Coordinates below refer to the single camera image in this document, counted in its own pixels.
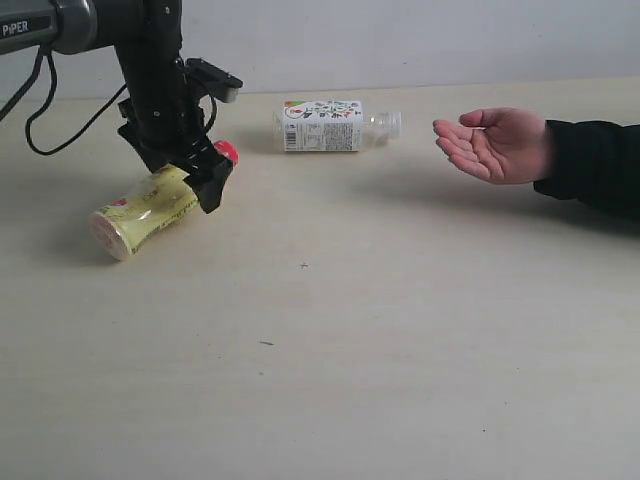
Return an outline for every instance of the open palm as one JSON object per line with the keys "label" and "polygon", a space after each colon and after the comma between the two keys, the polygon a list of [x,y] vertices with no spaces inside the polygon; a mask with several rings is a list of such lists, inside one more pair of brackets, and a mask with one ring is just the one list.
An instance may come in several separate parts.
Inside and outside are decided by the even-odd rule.
{"label": "open palm", "polygon": [[494,184],[546,178],[551,152],[543,118],[515,108],[476,110],[460,124],[436,120],[436,143],[458,169]]}

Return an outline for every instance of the beige table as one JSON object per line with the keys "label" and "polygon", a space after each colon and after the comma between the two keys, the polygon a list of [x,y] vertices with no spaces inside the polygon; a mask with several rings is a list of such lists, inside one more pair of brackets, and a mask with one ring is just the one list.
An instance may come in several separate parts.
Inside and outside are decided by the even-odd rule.
{"label": "beige table", "polygon": [[[338,156],[273,153],[283,97],[244,96],[217,127],[242,154],[224,207],[123,264],[85,225],[145,173],[117,113],[40,158],[24,106],[0,130],[0,478],[637,480],[640,228],[459,174],[431,121],[630,123],[639,92],[336,94],[406,118]],[[39,142],[97,106],[57,103]]]}

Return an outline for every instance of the plastic bottle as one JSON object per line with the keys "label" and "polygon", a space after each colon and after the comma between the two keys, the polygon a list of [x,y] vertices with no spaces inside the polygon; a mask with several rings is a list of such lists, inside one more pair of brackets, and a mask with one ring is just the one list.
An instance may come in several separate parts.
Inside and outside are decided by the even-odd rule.
{"label": "plastic bottle", "polygon": [[[237,165],[237,152],[229,143],[218,142],[215,147]],[[117,260],[133,257],[155,234],[199,208],[198,198],[183,181],[186,175],[167,165],[124,197],[95,211],[89,217],[94,238]]]}
{"label": "plastic bottle", "polygon": [[357,100],[285,102],[273,117],[276,147],[285,152],[359,152],[402,130],[400,112],[376,113]]}

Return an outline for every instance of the person's arm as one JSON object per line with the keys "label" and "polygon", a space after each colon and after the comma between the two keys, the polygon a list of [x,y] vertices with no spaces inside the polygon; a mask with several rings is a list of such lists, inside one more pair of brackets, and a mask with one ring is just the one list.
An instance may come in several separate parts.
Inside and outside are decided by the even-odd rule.
{"label": "person's arm", "polygon": [[552,171],[538,193],[640,216],[640,125],[549,120],[547,131]]}

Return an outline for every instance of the black cable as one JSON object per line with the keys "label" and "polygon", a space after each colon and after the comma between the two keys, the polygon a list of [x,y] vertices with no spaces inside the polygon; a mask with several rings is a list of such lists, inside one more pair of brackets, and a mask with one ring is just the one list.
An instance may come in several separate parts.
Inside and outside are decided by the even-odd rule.
{"label": "black cable", "polygon": [[27,94],[29,90],[35,85],[36,81],[38,81],[38,77],[40,77],[40,70],[42,69],[42,61],[44,57],[47,56],[47,53],[51,52],[51,48],[47,46],[42,46],[38,49],[38,54],[36,55],[36,61],[33,65],[33,71],[31,75],[27,79],[27,81],[20,87],[20,89],[15,93],[13,97],[6,103],[2,110],[0,110],[0,122],[5,119],[7,115],[15,108],[15,106],[22,100],[22,98]]}
{"label": "black cable", "polygon": [[84,135],[87,132],[87,130],[89,130],[93,126],[93,124],[104,114],[104,112],[106,112],[109,108],[111,108],[111,106],[118,100],[118,97],[120,97],[120,95],[122,95],[124,91],[127,89],[127,86],[126,85],[122,86],[116,92],[116,94],[100,110],[98,110],[98,112],[93,117],[91,117],[91,119],[85,124],[85,126],[82,127],[78,133],[76,133],[73,137],[71,137],[65,143],[63,143],[57,148],[54,148],[53,150],[49,150],[49,151],[40,150],[33,143],[31,127],[33,126],[33,123],[38,118],[40,118],[49,109],[49,107],[51,107],[51,104],[53,103],[53,99],[56,94],[56,90],[58,89],[58,72],[56,70],[55,62],[53,61],[53,56],[51,51],[49,50],[49,52],[45,53],[45,56],[47,57],[49,72],[51,74],[51,88],[49,89],[49,95],[47,96],[47,99],[42,105],[42,107],[36,113],[34,113],[31,117],[29,117],[29,119],[27,120],[27,123],[25,124],[25,135],[27,137],[27,143],[29,145],[29,148],[31,148],[31,150],[33,150],[38,155],[49,157],[69,147],[71,144],[75,143],[80,137],[82,137],[82,135]]}

